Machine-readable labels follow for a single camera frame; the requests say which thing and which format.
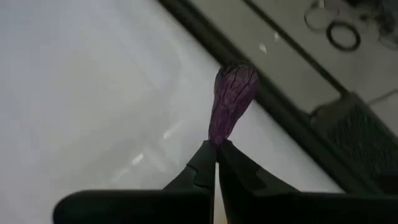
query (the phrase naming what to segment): black rubber band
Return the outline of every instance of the black rubber band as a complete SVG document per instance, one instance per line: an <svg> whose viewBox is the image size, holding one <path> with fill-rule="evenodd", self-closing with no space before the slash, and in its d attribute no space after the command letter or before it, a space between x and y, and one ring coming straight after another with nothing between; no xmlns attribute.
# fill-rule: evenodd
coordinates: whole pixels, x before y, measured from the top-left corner
<svg viewBox="0 0 398 224"><path fill-rule="evenodd" d="M355 43L352 46L348 47L337 43L331 34L331 31L336 27L344 27L345 29L351 31L355 35ZM359 45L361 45L361 36L359 35L358 31L351 24L343 21L333 21L331 24L329 24L328 28L326 29L326 37L328 38L331 45L333 45L336 49L344 52L354 51L358 49Z"/></svg>

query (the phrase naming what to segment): black ring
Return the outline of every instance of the black ring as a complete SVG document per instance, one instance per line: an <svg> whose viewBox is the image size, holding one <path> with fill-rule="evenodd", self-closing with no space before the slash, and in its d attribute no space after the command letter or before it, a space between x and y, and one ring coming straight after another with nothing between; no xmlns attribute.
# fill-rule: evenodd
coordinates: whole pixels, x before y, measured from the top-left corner
<svg viewBox="0 0 398 224"><path fill-rule="evenodd" d="M335 27L344 27L347 30L350 30L355 35L355 43L352 46L348 46L348 47L337 43L334 40L333 36L331 35L331 31ZM361 45L361 36L359 35L358 31L351 24L349 24L347 22L343 22L343 21L331 22L331 24L329 24L328 28L326 29L326 37L328 38L331 45L333 45L338 50L341 50L344 52L354 51L354 50L358 49L359 45Z"/></svg>

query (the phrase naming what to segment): purple object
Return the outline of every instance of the purple object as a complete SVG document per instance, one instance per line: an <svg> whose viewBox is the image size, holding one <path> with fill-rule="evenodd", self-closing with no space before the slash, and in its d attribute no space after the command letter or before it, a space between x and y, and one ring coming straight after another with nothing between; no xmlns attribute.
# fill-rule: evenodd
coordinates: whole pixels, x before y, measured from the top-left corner
<svg viewBox="0 0 398 224"><path fill-rule="evenodd" d="M254 99L257 83L257 70L246 62L231 61L218 71L209 125L209 140L217 146L229 137Z"/></svg>

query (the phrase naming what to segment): gray surface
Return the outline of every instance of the gray surface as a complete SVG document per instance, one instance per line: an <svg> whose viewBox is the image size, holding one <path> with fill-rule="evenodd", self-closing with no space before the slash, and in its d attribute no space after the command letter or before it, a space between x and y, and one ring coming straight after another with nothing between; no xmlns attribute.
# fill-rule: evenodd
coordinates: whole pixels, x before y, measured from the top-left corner
<svg viewBox="0 0 398 224"><path fill-rule="evenodd" d="M299 108L310 111L338 97L304 59L258 18L242 0L190 0ZM259 46L267 49L265 54Z"/></svg>
<svg viewBox="0 0 398 224"><path fill-rule="evenodd" d="M317 105L338 97L327 84L283 40L275 39L275 32L242 0L189 0L219 30L252 60L267 77L279 87L299 108L310 111ZM314 34L303 21L303 14L312 0L252 0L271 16L299 45L312 55L349 91L355 91L365 102L371 101L398 88L398 53L383 47L377 41L377 26L360 22L357 18L366 9L352 9L342 1L329 0L328 5L339 7L338 19L353 23L359 30L362 43L353 53L336 50L327 41L325 34ZM324 14L315 14L312 19L322 24ZM347 35L339 35L342 42L349 42ZM259 50L266 46L267 53ZM372 106L376 114L398 134L398 119L394 100Z"/></svg>

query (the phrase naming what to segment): white table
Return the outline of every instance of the white table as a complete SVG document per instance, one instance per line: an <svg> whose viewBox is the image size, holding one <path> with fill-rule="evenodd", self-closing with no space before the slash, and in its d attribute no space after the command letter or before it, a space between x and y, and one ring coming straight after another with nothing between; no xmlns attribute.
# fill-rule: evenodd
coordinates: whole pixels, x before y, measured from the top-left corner
<svg viewBox="0 0 398 224"><path fill-rule="evenodd" d="M162 188L206 139L219 65L156 2L9 0L0 15L3 223L51 223L78 190ZM230 140L300 190L340 191L255 103Z"/></svg>

